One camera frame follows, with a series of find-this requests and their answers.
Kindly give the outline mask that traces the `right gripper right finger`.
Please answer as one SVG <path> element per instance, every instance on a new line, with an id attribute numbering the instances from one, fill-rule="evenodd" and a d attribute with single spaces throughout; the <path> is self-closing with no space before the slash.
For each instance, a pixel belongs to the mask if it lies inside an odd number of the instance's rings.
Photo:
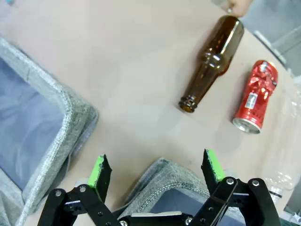
<path id="1" fill-rule="evenodd" d="M 238 208 L 247 226 L 279 226 L 281 224 L 270 192 L 261 178 L 247 183 L 227 177 L 212 150 L 204 150 L 201 165 L 210 193 L 191 226 L 216 226 L 228 208 Z"/>

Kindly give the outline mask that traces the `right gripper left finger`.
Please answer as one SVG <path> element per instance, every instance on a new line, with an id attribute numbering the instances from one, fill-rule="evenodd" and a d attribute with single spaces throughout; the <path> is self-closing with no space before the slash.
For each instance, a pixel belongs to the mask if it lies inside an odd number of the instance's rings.
<path id="1" fill-rule="evenodd" d="M 78 215 L 87 214 L 96 226 L 119 226 L 117 217 L 105 205 L 112 169 L 106 155 L 100 155 L 86 184 L 66 192 L 56 188 L 47 197 L 39 226 L 72 226 Z"/>

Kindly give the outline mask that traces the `person's left hand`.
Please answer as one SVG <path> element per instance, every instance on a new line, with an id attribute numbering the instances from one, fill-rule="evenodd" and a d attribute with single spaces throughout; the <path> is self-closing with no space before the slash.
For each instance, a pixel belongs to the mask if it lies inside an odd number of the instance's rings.
<path id="1" fill-rule="evenodd" d="M 243 17 L 249 10 L 252 0 L 228 0 L 225 10 L 236 17 Z"/>

